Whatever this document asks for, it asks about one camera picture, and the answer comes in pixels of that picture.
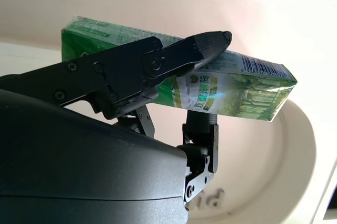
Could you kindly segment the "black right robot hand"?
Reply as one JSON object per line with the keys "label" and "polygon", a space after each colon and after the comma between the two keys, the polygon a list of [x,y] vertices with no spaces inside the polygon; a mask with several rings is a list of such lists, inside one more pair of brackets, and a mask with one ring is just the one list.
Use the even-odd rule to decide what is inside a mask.
{"label": "black right robot hand", "polygon": [[152,36],[1,77],[1,223],[186,223],[218,167],[216,114],[154,139],[157,86],[221,55],[228,31]]}

